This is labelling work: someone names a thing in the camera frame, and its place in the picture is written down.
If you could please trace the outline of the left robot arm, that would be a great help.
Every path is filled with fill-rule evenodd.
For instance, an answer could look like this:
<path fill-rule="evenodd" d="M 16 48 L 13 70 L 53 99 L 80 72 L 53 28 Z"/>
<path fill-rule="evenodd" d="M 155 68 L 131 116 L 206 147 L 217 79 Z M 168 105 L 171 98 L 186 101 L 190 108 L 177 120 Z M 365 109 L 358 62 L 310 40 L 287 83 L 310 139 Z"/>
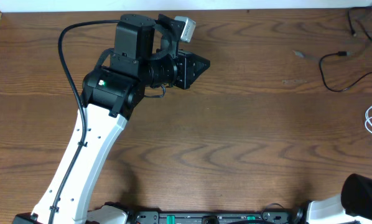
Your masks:
<path fill-rule="evenodd" d="M 157 19 L 125 14 L 116 22 L 112 48 L 104 50 L 75 91 L 77 121 L 59 167 L 39 203 L 14 223 L 129 223 L 113 205 L 89 211 L 108 153 L 125 129 L 146 88 L 189 89 L 210 61 L 179 49 L 196 27 L 188 17 Z"/>

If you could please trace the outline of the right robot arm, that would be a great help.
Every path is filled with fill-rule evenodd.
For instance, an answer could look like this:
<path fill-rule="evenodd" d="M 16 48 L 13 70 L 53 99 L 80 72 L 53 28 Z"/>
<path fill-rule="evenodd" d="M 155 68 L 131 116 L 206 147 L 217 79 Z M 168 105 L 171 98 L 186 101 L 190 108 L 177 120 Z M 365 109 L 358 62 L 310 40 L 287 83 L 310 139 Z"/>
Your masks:
<path fill-rule="evenodd" d="M 293 223 L 372 224 L 372 179 L 349 175 L 340 194 L 325 200 L 308 201 L 299 208 Z"/>

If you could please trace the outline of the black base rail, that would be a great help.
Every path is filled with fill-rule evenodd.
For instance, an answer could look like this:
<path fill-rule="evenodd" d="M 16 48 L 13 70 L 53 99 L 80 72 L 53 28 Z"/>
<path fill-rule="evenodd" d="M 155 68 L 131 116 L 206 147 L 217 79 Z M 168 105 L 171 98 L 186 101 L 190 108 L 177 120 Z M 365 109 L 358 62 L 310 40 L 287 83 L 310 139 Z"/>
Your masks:
<path fill-rule="evenodd" d="M 87 223 L 113 224 L 210 224 L 210 223 L 305 223 L 309 222 L 302 209 L 267 207 L 252 212 L 164 212 L 159 209 L 132 210 L 120 203 L 106 202 L 89 211 Z"/>

